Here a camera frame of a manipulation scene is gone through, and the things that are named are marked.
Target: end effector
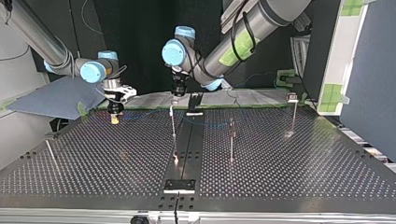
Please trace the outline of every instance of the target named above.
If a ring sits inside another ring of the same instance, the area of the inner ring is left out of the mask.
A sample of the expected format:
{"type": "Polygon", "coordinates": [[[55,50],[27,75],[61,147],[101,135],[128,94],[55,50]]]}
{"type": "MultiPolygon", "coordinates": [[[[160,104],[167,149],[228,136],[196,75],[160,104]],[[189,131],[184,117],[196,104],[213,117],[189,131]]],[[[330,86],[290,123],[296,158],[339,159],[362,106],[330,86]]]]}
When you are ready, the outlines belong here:
{"type": "Polygon", "coordinates": [[[103,95],[108,100],[107,112],[111,116],[112,124],[120,122],[124,105],[136,96],[134,88],[121,83],[120,74],[126,66],[119,67],[119,58],[115,51],[100,51],[97,60],[76,58],[70,59],[70,62],[64,66],[52,66],[47,62],[44,62],[44,65],[48,71],[55,74],[70,74],[71,72],[72,75],[81,77],[89,83],[102,82],[103,95]]]}
{"type": "Polygon", "coordinates": [[[186,93],[186,81],[192,77],[203,88],[215,91],[221,84],[222,77],[203,76],[203,58],[195,51],[195,30],[188,26],[178,26],[175,38],[169,40],[163,47],[162,56],[166,66],[172,68],[174,85],[172,93],[183,96],[186,93]]]}

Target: metal rod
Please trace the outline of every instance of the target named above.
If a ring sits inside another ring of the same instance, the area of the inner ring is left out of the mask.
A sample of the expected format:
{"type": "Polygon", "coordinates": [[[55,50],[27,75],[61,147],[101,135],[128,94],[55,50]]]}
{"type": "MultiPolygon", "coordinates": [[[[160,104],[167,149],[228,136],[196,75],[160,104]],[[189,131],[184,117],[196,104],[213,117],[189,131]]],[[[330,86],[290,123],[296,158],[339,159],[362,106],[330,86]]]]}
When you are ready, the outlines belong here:
{"type": "MultiPolygon", "coordinates": [[[[49,64],[62,64],[67,58],[67,52],[61,41],[37,17],[33,10],[23,0],[12,1],[10,27],[49,64]]],[[[0,16],[5,18],[7,10],[0,6],[0,16]]]]}
{"type": "Polygon", "coordinates": [[[298,102],[294,103],[293,124],[294,124],[294,121],[296,120],[297,104],[298,104],[298,102]]]}
{"type": "Polygon", "coordinates": [[[50,140],[46,140],[47,148],[49,149],[50,157],[55,160],[55,155],[53,154],[52,147],[50,146],[50,140]]]}
{"type": "Polygon", "coordinates": [[[174,117],[174,111],[173,111],[173,105],[170,106],[170,111],[169,115],[172,120],[172,137],[174,140],[174,156],[177,154],[177,136],[176,136],[176,127],[175,127],[175,117],[174,117]]]}

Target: green strip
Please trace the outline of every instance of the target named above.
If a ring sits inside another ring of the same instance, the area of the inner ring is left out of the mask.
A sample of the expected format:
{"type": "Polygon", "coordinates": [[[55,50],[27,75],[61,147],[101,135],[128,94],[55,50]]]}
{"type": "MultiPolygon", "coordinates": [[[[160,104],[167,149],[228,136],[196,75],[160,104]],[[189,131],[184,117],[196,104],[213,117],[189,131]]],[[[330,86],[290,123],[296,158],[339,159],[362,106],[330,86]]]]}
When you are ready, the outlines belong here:
{"type": "Polygon", "coordinates": [[[85,106],[84,106],[84,104],[83,104],[82,102],[78,102],[78,103],[77,103],[77,110],[78,110],[78,113],[79,113],[82,117],[88,115],[88,111],[85,109],[85,106]]]}
{"type": "Polygon", "coordinates": [[[342,85],[325,84],[319,106],[319,112],[335,112],[341,102],[342,85]]]}
{"type": "Polygon", "coordinates": [[[341,16],[359,16],[364,5],[364,0],[346,0],[341,9],[341,16]]]}
{"type": "MultiPolygon", "coordinates": [[[[235,39],[235,48],[238,55],[245,60],[251,55],[251,49],[253,48],[253,42],[251,41],[251,37],[248,34],[248,31],[242,32],[236,39],[235,39]]],[[[225,66],[233,66],[238,62],[238,58],[233,53],[233,46],[231,46],[219,59],[219,63],[224,64],[225,66]]]]}
{"type": "Polygon", "coordinates": [[[2,104],[0,104],[0,111],[7,110],[7,107],[12,103],[14,103],[15,101],[16,101],[15,99],[4,101],[2,104]]]}

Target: black cable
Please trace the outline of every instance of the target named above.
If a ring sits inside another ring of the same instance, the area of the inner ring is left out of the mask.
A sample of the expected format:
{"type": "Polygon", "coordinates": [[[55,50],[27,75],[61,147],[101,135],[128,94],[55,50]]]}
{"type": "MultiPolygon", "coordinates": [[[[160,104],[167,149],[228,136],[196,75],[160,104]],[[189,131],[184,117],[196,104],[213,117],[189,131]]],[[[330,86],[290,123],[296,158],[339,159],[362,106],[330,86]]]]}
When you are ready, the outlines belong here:
{"type": "Polygon", "coordinates": [[[6,9],[6,13],[7,13],[5,25],[8,25],[8,22],[12,16],[12,9],[13,9],[12,0],[4,0],[4,8],[6,9]]]}
{"type": "Polygon", "coordinates": [[[72,28],[73,28],[73,36],[76,40],[77,56],[80,57],[81,51],[80,51],[80,47],[79,47],[79,43],[78,43],[76,23],[75,23],[74,16],[73,16],[73,8],[72,8],[71,0],[68,1],[68,4],[69,4],[70,21],[72,22],[72,28]]]}
{"type": "MultiPolygon", "coordinates": [[[[243,62],[246,61],[246,60],[243,60],[243,59],[239,56],[239,54],[238,54],[238,52],[237,52],[237,50],[236,50],[236,46],[235,46],[235,26],[236,26],[236,22],[237,22],[237,19],[238,19],[239,15],[241,14],[242,10],[244,9],[244,7],[245,7],[245,5],[246,5],[247,3],[248,3],[248,0],[245,0],[245,1],[242,3],[241,7],[238,9],[238,11],[237,11],[235,17],[233,18],[233,27],[232,27],[232,30],[231,30],[231,44],[232,44],[232,46],[233,46],[233,53],[234,53],[235,56],[238,58],[238,63],[237,63],[236,65],[234,65],[234,66],[233,66],[233,69],[230,70],[227,74],[224,74],[224,75],[221,76],[221,77],[216,77],[216,76],[213,76],[212,74],[210,74],[209,72],[207,72],[207,70],[206,70],[206,68],[205,68],[205,60],[202,62],[202,64],[200,64],[199,61],[201,61],[201,59],[202,59],[202,56],[201,56],[201,58],[200,58],[200,60],[198,61],[198,64],[197,64],[197,65],[200,67],[200,69],[203,71],[203,73],[204,73],[205,75],[207,75],[208,77],[213,78],[213,79],[222,79],[222,78],[228,77],[228,76],[230,76],[230,75],[233,73],[233,71],[235,71],[235,69],[236,69],[241,63],[243,63],[243,62]]],[[[248,23],[247,13],[244,12],[244,13],[242,14],[242,17],[243,17],[243,22],[244,22],[244,24],[245,24],[245,27],[247,28],[247,32],[248,32],[248,34],[249,34],[249,36],[250,36],[250,38],[251,38],[251,40],[252,40],[252,42],[253,42],[253,48],[250,50],[250,52],[253,53],[253,52],[256,50],[256,45],[257,45],[256,39],[255,39],[255,37],[254,37],[253,31],[252,31],[252,29],[251,29],[251,27],[250,27],[250,24],[248,23]]],[[[195,50],[195,58],[197,58],[197,52],[198,52],[198,50],[196,49],[196,50],[195,50]]]]}
{"type": "Polygon", "coordinates": [[[186,45],[184,45],[184,43],[183,43],[182,41],[178,41],[178,42],[180,42],[180,44],[183,46],[183,48],[187,51],[187,57],[189,58],[189,62],[190,62],[190,67],[191,67],[191,69],[190,69],[190,71],[189,71],[187,74],[192,74],[192,78],[195,80],[194,68],[195,68],[196,64],[195,64],[195,65],[192,65],[192,58],[191,58],[190,52],[189,52],[189,50],[187,49],[186,45]]]}
{"type": "Polygon", "coordinates": [[[315,110],[318,111],[318,106],[315,104],[314,99],[313,99],[312,96],[309,94],[308,89],[306,88],[306,86],[305,86],[305,84],[304,84],[303,78],[300,76],[300,74],[296,74],[296,75],[297,75],[297,77],[300,78],[301,84],[303,84],[304,91],[306,92],[306,95],[308,96],[308,98],[311,100],[312,105],[314,106],[315,110]]]}
{"type": "MultiPolygon", "coordinates": [[[[233,18],[233,27],[231,28],[231,45],[233,46],[233,53],[235,54],[236,58],[238,59],[239,62],[244,63],[246,60],[242,59],[241,56],[239,55],[238,51],[236,50],[236,46],[235,46],[235,26],[236,26],[236,22],[238,21],[238,17],[241,14],[242,10],[244,9],[245,5],[248,3],[248,0],[245,0],[241,7],[238,9],[238,11],[236,12],[235,17],[233,18]]],[[[254,50],[256,50],[256,39],[254,38],[254,34],[253,31],[248,23],[248,17],[247,17],[247,13],[243,13],[242,14],[243,17],[243,22],[245,24],[245,27],[247,28],[247,32],[251,38],[251,41],[253,42],[253,48],[250,50],[251,52],[254,52],[254,50]]]]}
{"type": "Polygon", "coordinates": [[[177,195],[176,204],[175,204],[175,210],[174,210],[175,224],[178,224],[177,205],[178,205],[178,196],[179,196],[179,195],[180,195],[180,194],[177,195]]]}
{"type": "Polygon", "coordinates": [[[242,18],[244,20],[245,27],[247,28],[247,32],[251,38],[251,42],[253,43],[253,47],[250,50],[250,52],[253,54],[254,51],[256,51],[256,46],[257,46],[256,39],[254,38],[253,30],[251,29],[250,24],[248,23],[248,14],[246,12],[243,12],[242,18]]]}
{"type": "MultiPolygon", "coordinates": [[[[293,54],[293,56],[294,56],[295,58],[297,58],[297,57],[296,57],[296,52],[295,52],[295,50],[292,51],[292,54],[293,54]]],[[[301,84],[303,85],[303,88],[304,88],[304,91],[306,92],[306,95],[308,96],[308,98],[311,100],[311,103],[312,103],[312,105],[314,106],[315,110],[318,111],[318,106],[315,104],[314,99],[313,99],[312,96],[309,94],[309,91],[308,91],[308,89],[306,88],[306,86],[305,86],[305,84],[304,84],[303,78],[302,78],[301,75],[298,74],[298,73],[296,73],[296,75],[297,75],[297,77],[300,78],[301,84]]]]}
{"type": "Polygon", "coordinates": [[[20,54],[20,55],[18,55],[18,56],[12,57],[12,58],[0,59],[0,62],[9,61],[9,60],[14,60],[14,59],[18,59],[18,58],[20,58],[20,57],[23,57],[24,55],[27,54],[27,52],[29,52],[29,48],[30,48],[30,46],[27,46],[27,49],[26,49],[26,51],[25,51],[23,54],[20,54]]]}

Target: table surface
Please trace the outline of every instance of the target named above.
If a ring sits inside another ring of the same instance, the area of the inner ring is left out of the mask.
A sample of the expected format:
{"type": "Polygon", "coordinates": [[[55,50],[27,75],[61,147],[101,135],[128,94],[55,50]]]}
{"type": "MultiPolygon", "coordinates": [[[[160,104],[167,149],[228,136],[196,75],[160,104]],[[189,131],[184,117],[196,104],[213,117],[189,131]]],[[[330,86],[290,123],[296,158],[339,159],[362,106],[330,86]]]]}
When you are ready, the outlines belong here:
{"type": "Polygon", "coordinates": [[[0,171],[0,207],[396,214],[396,175],[310,108],[106,111],[0,171]],[[231,161],[230,120],[235,121],[231,161]],[[167,179],[195,193],[164,194],[167,179]]]}

